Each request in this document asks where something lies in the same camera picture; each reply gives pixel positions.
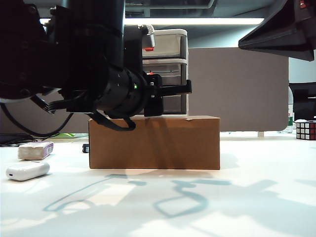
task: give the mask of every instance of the drawer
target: drawer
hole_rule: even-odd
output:
[[[186,65],[181,63],[143,65],[146,73],[153,72],[162,77],[162,85],[181,85],[185,80]]]

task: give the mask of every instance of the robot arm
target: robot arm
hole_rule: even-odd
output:
[[[64,0],[51,9],[46,30],[33,4],[7,1],[0,9],[0,99],[31,99],[54,113],[84,113],[115,130],[133,130],[131,116],[163,112],[162,97],[191,93],[191,82],[162,88],[159,75],[143,72],[142,48],[153,46],[152,26],[124,30],[124,0]],[[37,94],[58,90],[47,104]],[[122,128],[101,115],[124,119]]]

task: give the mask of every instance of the small black object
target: small black object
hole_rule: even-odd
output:
[[[294,120],[315,120],[316,116],[316,82],[290,83],[293,92]]]
[[[82,152],[83,153],[89,153],[89,144],[83,144],[82,145]]]

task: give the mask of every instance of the rubik's cube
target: rubik's cube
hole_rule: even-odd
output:
[[[303,140],[316,140],[316,121],[297,122],[296,138]]]

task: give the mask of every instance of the eraser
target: eraser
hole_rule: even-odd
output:
[[[18,158],[28,160],[39,160],[47,157],[54,148],[52,142],[30,142],[19,146]]]

